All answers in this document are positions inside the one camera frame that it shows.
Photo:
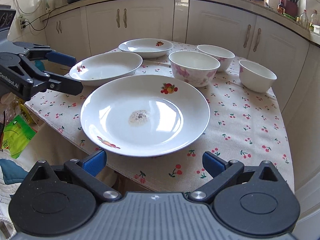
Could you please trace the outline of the large white fruit plate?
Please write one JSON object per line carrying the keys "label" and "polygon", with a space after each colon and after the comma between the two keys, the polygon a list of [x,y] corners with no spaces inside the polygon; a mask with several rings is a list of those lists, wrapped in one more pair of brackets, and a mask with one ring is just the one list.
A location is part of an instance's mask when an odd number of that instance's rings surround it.
{"label": "large white fruit plate", "polygon": [[84,101],[80,122],[101,148],[129,157],[176,152],[206,130],[210,108],[204,95],[173,77],[134,75],[108,82]]}

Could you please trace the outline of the white floral bowl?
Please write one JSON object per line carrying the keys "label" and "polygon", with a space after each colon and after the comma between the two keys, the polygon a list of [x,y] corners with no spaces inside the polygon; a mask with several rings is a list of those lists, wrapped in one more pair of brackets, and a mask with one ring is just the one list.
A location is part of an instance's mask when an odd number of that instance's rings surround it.
{"label": "white floral bowl", "polygon": [[197,46],[197,49],[202,53],[216,58],[220,62],[220,67],[217,70],[218,72],[225,72],[235,58],[233,52],[218,46],[201,44]]}
{"label": "white floral bowl", "polygon": [[241,83],[254,92],[266,93],[277,80],[274,72],[258,63],[240,60],[239,67]]}

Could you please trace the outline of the large pink floral bowl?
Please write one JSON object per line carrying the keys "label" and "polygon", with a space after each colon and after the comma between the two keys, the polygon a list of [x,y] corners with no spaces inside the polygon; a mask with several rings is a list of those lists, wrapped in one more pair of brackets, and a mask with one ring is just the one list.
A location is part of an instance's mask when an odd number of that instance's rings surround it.
{"label": "large pink floral bowl", "polygon": [[216,58],[197,51],[175,51],[169,61],[173,77],[196,88],[209,85],[220,67]]}

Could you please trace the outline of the white kitchen cabinets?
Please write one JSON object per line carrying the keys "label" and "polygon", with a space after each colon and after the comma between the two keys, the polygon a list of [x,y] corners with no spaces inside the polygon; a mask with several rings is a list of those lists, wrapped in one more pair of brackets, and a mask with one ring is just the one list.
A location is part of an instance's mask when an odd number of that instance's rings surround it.
{"label": "white kitchen cabinets", "polygon": [[171,40],[175,50],[222,47],[239,61],[274,72],[277,80],[269,90],[287,133],[302,216],[319,208],[312,198],[319,189],[318,46],[261,16],[202,0],[117,0],[59,9],[42,19],[48,44],[77,60],[127,40],[161,38]]}

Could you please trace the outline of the cherry print tablecloth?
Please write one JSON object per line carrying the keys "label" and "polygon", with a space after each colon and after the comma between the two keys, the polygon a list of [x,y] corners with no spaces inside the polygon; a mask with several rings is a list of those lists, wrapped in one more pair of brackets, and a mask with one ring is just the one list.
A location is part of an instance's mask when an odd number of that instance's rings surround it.
{"label": "cherry print tablecloth", "polygon": [[[80,125],[80,109],[91,92],[91,87],[79,96],[48,90],[27,102],[34,119],[42,124],[26,149],[32,158],[61,164],[97,150]],[[248,166],[269,160],[293,187],[289,142],[274,93],[269,90],[259,94],[245,88],[239,79],[238,57],[201,93],[210,107],[210,122],[196,142],[163,157],[130,158],[109,153],[107,168],[100,177],[107,179],[111,171],[116,171],[153,191],[190,192],[210,180],[202,167],[202,154],[209,151]]]}

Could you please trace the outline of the green plastic bag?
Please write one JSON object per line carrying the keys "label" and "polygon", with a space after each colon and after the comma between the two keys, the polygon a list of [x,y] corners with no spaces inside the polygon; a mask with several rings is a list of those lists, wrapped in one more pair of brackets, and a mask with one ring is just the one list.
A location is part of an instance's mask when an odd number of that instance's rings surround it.
{"label": "green plastic bag", "polygon": [[4,128],[1,149],[9,151],[10,156],[17,159],[35,134],[24,118],[17,115]]}

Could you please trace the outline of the dark sauce bottle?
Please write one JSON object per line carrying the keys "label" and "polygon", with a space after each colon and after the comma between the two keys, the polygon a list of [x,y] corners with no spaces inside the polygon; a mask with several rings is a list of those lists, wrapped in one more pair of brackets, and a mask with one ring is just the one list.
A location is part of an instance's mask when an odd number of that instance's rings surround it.
{"label": "dark sauce bottle", "polygon": [[285,0],[280,0],[278,6],[277,6],[277,12],[281,15],[285,13],[285,5],[284,5]]}

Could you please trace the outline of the red knife block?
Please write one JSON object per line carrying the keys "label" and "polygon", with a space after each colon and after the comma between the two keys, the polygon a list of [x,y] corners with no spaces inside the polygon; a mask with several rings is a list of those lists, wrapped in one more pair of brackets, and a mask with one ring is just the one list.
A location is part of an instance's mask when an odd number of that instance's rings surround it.
{"label": "red knife block", "polygon": [[299,0],[284,0],[285,13],[297,17],[298,14],[298,3]]}

